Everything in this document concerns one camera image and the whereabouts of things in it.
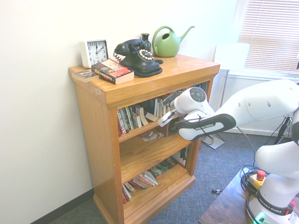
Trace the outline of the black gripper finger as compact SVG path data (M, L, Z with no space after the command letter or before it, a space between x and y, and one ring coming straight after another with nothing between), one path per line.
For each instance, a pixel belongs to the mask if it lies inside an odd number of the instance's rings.
M173 92L171 93L163 102L163 106L172 106L173 105L173 101L175 100L175 98L178 96L178 92Z

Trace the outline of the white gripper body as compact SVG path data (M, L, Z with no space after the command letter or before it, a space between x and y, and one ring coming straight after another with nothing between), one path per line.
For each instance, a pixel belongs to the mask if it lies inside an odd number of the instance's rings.
M163 126L167 125L170 121L172 121L178 115L179 115L179 112L176 110L168 111L165 115L163 115L157 121L157 123L159 124L159 126L163 127Z

